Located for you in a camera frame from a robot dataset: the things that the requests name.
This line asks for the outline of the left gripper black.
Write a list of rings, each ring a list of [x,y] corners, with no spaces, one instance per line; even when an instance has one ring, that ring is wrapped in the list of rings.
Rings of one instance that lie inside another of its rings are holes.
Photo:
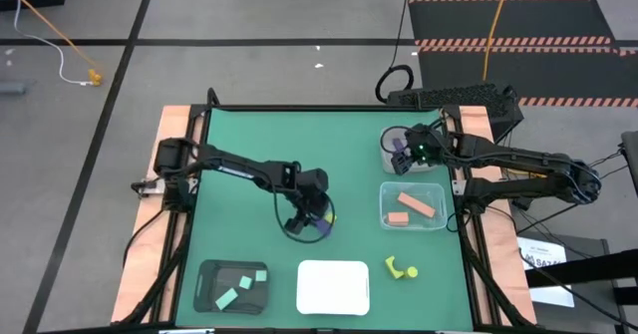
[[[309,216],[313,218],[311,225],[321,235],[328,235],[330,212],[327,211],[330,204],[327,194],[327,172],[321,168],[299,171],[294,179],[295,188],[288,195],[288,200],[298,210],[293,217],[287,219],[287,231],[294,235],[300,234]]]

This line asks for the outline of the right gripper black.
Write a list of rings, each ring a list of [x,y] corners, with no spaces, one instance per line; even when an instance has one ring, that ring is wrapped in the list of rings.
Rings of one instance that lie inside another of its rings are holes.
[[[391,164],[395,174],[407,173],[412,165],[437,166],[446,160],[446,138],[440,131],[441,124],[416,124],[404,130],[392,130],[392,139],[402,139],[407,153],[395,152],[391,155]]]

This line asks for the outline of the long orange block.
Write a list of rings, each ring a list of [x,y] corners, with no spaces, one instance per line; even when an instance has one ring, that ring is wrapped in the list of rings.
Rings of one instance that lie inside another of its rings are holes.
[[[412,210],[424,215],[425,217],[433,218],[436,214],[436,210],[433,207],[430,207],[429,205],[406,194],[405,192],[401,192],[399,194],[397,201],[411,208]]]

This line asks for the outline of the green table mat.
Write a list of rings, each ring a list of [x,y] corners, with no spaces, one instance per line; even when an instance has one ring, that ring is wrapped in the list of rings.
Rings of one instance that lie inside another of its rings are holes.
[[[383,170],[379,138],[390,126],[434,121],[436,114],[399,112],[214,111],[208,140],[217,148],[256,161],[299,162],[321,168],[336,208],[333,232],[321,239],[303,231],[287,238],[275,218],[294,214],[283,197],[251,181],[217,171],[202,175],[186,269],[177,305],[180,326],[455,330],[473,327],[460,241],[456,234],[385,229],[379,189]],[[395,267],[415,266],[416,278],[394,279]],[[268,267],[268,303],[258,315],[196,312],[196,276],[207,259],[260,261]],[[371,307],[365,316],[304,315],[296,308],[297,268],[306,259],[358,260],[370,270]]]

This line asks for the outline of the large white plastic bin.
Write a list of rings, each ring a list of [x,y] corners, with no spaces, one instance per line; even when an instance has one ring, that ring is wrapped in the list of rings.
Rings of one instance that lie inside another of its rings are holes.
[[[305,315],[365,316],[369,268],[362,261],[304,260],[298,265],[296,308]]]

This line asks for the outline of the clear plastic bin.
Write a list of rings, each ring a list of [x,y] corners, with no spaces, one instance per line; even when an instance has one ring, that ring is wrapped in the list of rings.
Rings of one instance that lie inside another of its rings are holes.
[[[401,192],[418,199],[433,207],[436,214],[433,218],[412,210],[401,204],[397,198]],[[385,229],[434,231],[442,229],[447,224],[447,205],[444,189],[437,183],[423,182],[396,182],[386,181],[380,185],[379,209],[381,226]],[[407,212],[409,214],[408,226],[390,226],[387,223],[389,212]]]

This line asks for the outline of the yellow arch block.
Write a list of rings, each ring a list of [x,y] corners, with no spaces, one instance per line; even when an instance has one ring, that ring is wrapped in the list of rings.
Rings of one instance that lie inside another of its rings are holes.
[[[386,267],[388,268],[390,274],[394,279],[400,279],[405,276],[405,272],[403,270],[399,270],[395,267],[395,256],[389,256],[385,259]]]

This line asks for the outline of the large teal block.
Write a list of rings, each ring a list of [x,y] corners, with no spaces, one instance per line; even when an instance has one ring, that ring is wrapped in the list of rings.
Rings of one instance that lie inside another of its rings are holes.
[[[229,288],[221,296],[215,300],[215,305],[218,310],[225,310],[230,304],[232,304],[238,297],[238,293],[234,288]]]

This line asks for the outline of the black plastic bin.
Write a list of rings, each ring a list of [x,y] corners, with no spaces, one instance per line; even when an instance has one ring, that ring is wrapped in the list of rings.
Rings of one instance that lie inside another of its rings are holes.
[[[267,271],[265,282],[255,280],[257,270]],[[239,286],[242,276],[253,279],[250,289]],[[268,267],[263,262],[208,259],[200,265],[196,276],[193,308],[196,312],[258,315],[267,306],[268,285]],[[234,288],[238,297],[225,310],[220,311],[215,300],[229,288]]]

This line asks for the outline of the black striped floor mat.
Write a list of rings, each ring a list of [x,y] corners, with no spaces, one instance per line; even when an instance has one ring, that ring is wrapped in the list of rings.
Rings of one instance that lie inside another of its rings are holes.
[[[638,108],[638,50],[592,0],[411,0],[427,88],[498,82],[523,106]]]

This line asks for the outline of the white paper sign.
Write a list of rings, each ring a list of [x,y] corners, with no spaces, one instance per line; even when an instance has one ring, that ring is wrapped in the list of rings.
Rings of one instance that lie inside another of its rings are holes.
[[[565,249],[561,245],[524,237],[519,237],[517,243],[524,257],[525,270],[532,269],[529,262],[535,267],[544,267],[566,261]],[[560,286],[532,288],[530,296],[531,300],[537,303],[569,308],[575,306],[573,295]]]

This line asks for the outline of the black stand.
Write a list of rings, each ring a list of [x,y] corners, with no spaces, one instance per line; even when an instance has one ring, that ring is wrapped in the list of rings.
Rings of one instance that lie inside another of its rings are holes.
[[[566,261],[525,270],[529,290],[560,286],[573,295],[573,308],[533,302],[539,325],[545,329],[594,333],[638,334],[638,248],[612,252],[605,239],[530,232],[520,237],[564,247]]]

